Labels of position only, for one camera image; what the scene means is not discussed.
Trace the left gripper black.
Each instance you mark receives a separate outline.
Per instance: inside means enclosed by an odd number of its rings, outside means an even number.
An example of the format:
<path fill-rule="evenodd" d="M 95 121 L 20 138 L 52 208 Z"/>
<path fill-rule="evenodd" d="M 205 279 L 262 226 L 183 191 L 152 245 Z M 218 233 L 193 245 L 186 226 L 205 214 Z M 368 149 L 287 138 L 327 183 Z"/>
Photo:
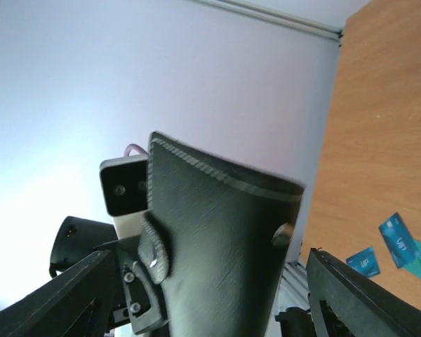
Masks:
<path fill-rule="evenodd" d="M 111 251 L 116 277 L 107 329 L 129 324 L 133 333 L 168 333 L 163 293 L 140 260 L 139 243 L 138 235 L 118 239 L 110 224 L 68 216 L 56 235 L 48 271 L 55 278 L 95 251 Z"/>

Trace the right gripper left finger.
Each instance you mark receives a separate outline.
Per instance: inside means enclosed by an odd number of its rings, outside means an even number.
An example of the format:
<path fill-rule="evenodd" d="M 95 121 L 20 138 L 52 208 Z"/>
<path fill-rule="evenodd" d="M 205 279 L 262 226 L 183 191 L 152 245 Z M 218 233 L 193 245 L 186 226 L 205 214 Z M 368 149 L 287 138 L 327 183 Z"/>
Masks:
<path fill-rule="evenodd" d="M 96 251 L 0 311 L 0 336 L 104 336 L 114 281 L 112 253 Z"/>

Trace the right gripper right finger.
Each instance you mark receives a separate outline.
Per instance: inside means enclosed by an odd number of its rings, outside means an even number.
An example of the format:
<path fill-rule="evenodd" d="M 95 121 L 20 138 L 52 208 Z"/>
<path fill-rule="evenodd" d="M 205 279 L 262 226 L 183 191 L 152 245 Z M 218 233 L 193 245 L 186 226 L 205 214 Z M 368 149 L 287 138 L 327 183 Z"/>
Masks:
<path fill-rule="evenodd" d="M 421 336 L 421 310 L 320 249 L 307 261 L 317 336 Z"/>

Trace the black leather card holder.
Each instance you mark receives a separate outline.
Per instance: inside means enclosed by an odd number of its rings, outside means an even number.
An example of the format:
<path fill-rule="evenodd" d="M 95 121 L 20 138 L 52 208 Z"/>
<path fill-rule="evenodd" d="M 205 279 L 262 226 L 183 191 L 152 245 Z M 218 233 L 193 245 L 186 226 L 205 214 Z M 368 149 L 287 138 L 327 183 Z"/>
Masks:
<path fill-rule="evenodd" d="M 161 279 L 172 336 L 263 336 L 304 185 L 153 132 L 145 224 L 168 259 Z"/>

